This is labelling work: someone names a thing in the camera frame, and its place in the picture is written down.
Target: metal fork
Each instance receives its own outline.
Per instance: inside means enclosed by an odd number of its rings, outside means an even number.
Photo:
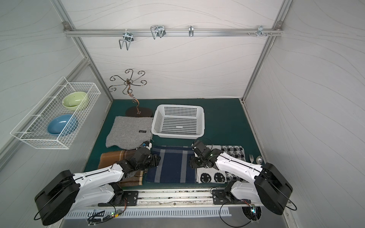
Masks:
[[[250,161],[251,161],[251,164],[253,164],[253,155],[250,154]]]

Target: green mat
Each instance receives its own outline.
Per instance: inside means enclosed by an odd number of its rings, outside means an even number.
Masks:
[[[242,146],[245,157],[252,154],[255,158],[260,155],[250,125],[246,119],[241,103],[237,98],[227,99],[153,99],[139,100],[141,107],[150,108],[153,112],[160,104],[198,105],[204,108],[205,131],[204,137],[209,138],[215,145]],[[106,138],[113,126],[116,116],[124,116],[128,108],[134,106],[132,100],[114,100],[109,113],[96,139],[94,148],[90,154],[84,172],[97,169],[100,156],[109,151],[121,150],[117,146],[107,148]],[[152,138],[153,145],[159,146],[191,146],[192,139],[160,138],[156,135]],[[130,187],[133,189],[153,188],[207,188],[225,186],[217,183],[150,183],[143,181],[142,186]]]

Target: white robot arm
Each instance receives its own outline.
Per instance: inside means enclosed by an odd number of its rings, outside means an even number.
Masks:
[[[293,188],[270,163],[254,165],[234,158],[221,150],[210,150],[202,142],[192,146],[191,168],[208,167],[235,174],[249,182],[230,182],[224,193],[227,201],[248,199],[262,202],[270,211],[281,215]],[[103,169],[72,174],[59,173],[36,197],[35,202],[43,225],[63,218],[69,211],[98,203],[119,205],[123,190],[116,182],[133,177],[138,170],[156,167],[160,157],[149,148],[136,150],[132,159],[119,161]]]
[[[210,150],[201,141],[193,143],[192,149],[195,156],[190,157],[191,168],[206,167],[227,171],[250,184],[240,181],[228,183],[224,190],[227,201],[254,200],[262,202],[275,214],[283,214],[293,188],[274,165],[251,164],[234,158],[222,150]]]
[[[119,205],[124,196],[116,182],[133,177],[138,170],[158,165],[160,157],[152,155],[149,148],[141,147],[133,158],[103,169],[75,174],[69,170],[59,173],[34,199],[42,224],[51,225],[69,211],[93,204],[113,202]]]

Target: metal spoon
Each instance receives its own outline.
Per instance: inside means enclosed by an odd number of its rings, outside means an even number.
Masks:
[[[261,163],[263,162],[263,159],[262,159],[262,157],[261,156],[258,156],[257,158],[256,158],[256,163],[258,164],[258,165],[261,165]]]

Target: white wire basket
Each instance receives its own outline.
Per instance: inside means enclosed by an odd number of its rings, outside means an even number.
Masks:
[[[66,109],[62,100],[78,91],[85,92],[87,96],[75,111]],[[63,77],[10,134],[36,149],[69,149],[99,96],[100,90],[95,83],[68,82]],[[48,124],[66,114],[72,116],[61,133],[51,135],[47,130]]]
[[[161,104],[152,122],[152,133],[162,138],[197,139],[205,129],[204,109],[200,106]]]

